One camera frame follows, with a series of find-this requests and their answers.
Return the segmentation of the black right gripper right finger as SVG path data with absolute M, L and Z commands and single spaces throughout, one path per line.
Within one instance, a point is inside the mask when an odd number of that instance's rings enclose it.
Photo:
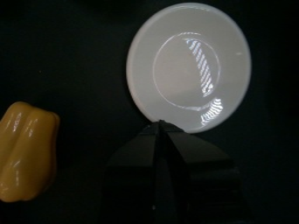
M 214 144 L 160 122 L 160 152 L 180 224 L 250 224 L 239 168 Z

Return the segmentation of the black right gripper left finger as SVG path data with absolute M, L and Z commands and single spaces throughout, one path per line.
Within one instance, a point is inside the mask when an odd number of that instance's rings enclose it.
M 101 187 L 99 224 L 155 224 L 155 142 L 159 123 L 146 126 L 112 154 Z

